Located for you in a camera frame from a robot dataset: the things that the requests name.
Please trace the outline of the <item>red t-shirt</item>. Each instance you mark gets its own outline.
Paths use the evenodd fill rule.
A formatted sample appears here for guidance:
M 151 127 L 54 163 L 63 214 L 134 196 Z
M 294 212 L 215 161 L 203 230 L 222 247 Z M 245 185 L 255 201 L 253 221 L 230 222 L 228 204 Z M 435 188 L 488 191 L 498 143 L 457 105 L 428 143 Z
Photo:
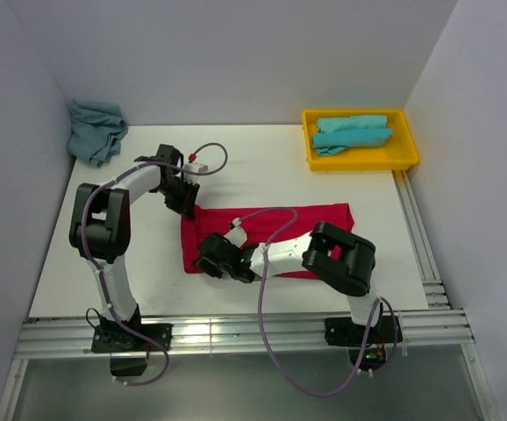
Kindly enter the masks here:
M 276 236 L 277 241 L 293 239 L 311 231 L 318 222 L 328 222 L 350 232 L 354 225 L 351 208 L 348 203 L 296 206 L 296 222 Z M 183 270 L 187 274 L 198 274 L 194 266 L 199 257 L 200 243 L 210 234 L 226 234 L 230 223 L 257 211 L 256 208 L 219 208 L 205 209 L 195 207 L 193 219 L 183 218 L 180 223 Z M 266 241 L 271 234 L 292 218 L 288 210 L 271 210 L 247 219 L 241 224 L 247 234 L 246 244 Z

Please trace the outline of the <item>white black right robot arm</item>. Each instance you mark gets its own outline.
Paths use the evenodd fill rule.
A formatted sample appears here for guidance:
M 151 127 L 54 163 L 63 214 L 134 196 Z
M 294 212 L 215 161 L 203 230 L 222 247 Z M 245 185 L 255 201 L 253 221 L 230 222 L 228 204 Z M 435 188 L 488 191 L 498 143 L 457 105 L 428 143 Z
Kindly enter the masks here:
M 269 244 L 246 244 L 237 226 L 226 235 L 213 233 L 198 247 L 195 268 L 211 277 L 224 275 L 243 283 L 307 271 L 346 296 L 354 336 L 372 341 L 382 332 L 380 306 L 371 285 L 375 245 L 336 225 L 318 222 L 299 237 Z

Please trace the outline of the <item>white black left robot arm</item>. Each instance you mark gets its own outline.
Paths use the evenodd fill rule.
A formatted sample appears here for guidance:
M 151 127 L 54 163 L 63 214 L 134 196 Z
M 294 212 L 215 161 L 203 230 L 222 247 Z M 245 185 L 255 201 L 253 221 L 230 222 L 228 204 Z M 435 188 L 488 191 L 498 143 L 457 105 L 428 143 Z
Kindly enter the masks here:
M 185 161 L 177 148 L 164 144 L 156 154 L 140 156 L 134 163 L 110 182 L 77 188 L 68 234 L 70 245 L 94 271 L 103 305 L 100 323 L 115 325 L 112 340 L 124 350 L 137 348 L 144 338 L 125 265 L 131 205 L 148 193 L 159 193 L 168 210 L 194 219 L 198 178 L 209 170 L 194 154 Z

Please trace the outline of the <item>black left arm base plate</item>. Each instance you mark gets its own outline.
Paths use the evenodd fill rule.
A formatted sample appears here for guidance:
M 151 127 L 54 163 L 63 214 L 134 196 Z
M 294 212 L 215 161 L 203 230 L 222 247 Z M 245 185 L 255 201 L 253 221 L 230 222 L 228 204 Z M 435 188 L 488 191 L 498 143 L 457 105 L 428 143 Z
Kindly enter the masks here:
M 173 326 L 171 324 L 144 324 L 138 329 L 141 336 L 146 336 L 158 343 L 162 349 L 168 350 L 172 339 Z M 92 340 L 92 353 L 129 353 L 159 351 L 156 345 L 121 329 L 117 324 L 95 329 Z

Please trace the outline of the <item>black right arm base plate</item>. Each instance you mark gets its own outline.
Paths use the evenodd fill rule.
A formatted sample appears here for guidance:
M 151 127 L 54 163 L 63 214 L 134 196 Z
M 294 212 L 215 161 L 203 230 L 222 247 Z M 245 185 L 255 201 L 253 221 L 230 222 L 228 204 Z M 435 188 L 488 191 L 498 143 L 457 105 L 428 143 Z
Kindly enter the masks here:
M 365 325 L 356 325 L 350 317 L 326 318 L 325 341 L 328 346 L 359 347 L 362 344 L 365 329 Z M 369 330 L 367 345 L 378 345 L 380 342 L 393 344 L 395 340 L 398 343 L 403 341 L 398 318 L 380 318 Z

